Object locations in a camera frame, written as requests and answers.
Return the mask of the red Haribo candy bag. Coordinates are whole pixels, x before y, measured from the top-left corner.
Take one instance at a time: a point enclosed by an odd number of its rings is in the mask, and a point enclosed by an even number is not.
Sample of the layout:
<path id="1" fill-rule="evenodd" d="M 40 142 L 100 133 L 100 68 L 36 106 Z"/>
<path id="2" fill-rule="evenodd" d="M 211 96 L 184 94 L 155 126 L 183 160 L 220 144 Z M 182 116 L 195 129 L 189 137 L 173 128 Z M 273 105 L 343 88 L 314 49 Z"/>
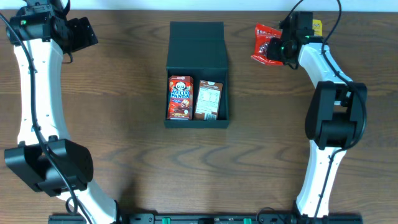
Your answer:
<path id="1" fill-rule="evenodd" d="M 254 46 L 254 53 L 251 55 L 251 58 L 264 65 L 283 65 L 282 62 L 271 60 L 266 57 L 267 48 L 271 41 L 271 38 L 279 38 L 282 35 L 281 31 L 257 23 L 254 29 L 254 34 L 256 41 Z"/>

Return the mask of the brown Pocky box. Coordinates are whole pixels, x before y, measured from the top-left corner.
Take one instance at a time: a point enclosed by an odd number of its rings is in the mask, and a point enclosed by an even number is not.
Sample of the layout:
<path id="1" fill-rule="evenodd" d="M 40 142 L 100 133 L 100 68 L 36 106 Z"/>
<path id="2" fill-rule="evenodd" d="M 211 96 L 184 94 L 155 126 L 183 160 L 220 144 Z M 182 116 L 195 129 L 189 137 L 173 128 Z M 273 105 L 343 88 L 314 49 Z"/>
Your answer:
<path id="1" fill-rule="evenodd" d="M 201 80 L 194 119 L 217 120 L 223 84 Z"/>

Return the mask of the yellow candy bag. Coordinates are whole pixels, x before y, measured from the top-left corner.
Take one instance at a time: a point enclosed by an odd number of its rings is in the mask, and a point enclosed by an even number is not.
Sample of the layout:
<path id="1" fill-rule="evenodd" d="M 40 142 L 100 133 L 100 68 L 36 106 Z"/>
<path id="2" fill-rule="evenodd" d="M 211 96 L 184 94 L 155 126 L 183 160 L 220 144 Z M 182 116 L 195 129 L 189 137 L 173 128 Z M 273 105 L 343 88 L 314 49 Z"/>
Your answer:
<path id="1" fill-rule="evenodd" d="M 313 19 L 312 20 L 312 29 L 314 30 L 315 36 L 322 36 L 323 34 L 323 24 L 321 20 Z"/>

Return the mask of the dark green box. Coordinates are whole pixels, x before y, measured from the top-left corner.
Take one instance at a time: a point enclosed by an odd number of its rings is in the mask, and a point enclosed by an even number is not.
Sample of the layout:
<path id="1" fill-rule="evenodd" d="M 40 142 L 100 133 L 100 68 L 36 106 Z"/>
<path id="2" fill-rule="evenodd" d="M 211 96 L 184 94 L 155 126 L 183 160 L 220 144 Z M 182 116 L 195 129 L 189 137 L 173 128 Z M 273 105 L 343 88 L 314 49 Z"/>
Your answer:
<path id="1" fill-rule="evenodd" d="M 193 102 L 197 102 L 202 80 L 221 83 L 218 117 L 213 121 L 164 119 L 166 128 L 216 128 L 229 125 L 228 54 L 222 22 L 170 23 L 169 51 L 166 63 L 167 78 L 189 76 L 193 78 Z"/>

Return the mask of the red Hello Panda box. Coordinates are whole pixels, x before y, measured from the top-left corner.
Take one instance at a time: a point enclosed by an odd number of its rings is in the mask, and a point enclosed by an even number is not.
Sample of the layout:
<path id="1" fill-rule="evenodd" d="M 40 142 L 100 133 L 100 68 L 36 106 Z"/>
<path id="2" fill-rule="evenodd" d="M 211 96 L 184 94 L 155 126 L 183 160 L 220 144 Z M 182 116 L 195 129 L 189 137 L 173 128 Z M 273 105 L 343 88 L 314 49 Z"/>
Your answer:
<path id="1" fill-rule="evenodd" d="M 171 76 L 169 78 L 169 106 L 167 119 L 192 119 L 193 78 Z"/>

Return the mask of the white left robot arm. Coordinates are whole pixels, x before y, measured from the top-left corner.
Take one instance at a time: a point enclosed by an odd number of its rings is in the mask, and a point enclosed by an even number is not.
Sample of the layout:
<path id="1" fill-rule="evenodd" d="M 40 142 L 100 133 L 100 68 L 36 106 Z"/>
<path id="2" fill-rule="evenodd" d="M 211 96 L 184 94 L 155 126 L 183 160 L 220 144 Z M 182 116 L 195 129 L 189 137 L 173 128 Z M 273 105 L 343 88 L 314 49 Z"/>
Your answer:
<path id="1" fill-rule="evenodd" d="M 26 0 L 6 19 L 21 78 L 21 126 L 5 163 L 28 187 L 65 202 L 66 222 L 120 223 L 117 202 L 93 178 L 89 150 L 70 139 L 63 114 L 63 58 L 98 43 L 86 17 L 67 19 L 69 3 Z"/>

